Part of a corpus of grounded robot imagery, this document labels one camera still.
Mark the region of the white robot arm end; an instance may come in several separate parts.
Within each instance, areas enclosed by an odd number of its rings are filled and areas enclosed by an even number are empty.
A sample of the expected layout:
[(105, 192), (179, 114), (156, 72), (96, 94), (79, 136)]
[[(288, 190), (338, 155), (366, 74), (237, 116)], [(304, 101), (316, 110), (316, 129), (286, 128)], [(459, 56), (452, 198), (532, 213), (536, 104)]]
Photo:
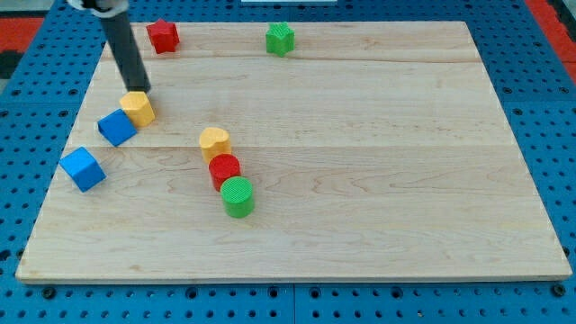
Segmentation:
[(67, 0), (67, 3), (80, 11), (88, 10), (98, 18), (124, 14), (130, 7), (128, 0)]

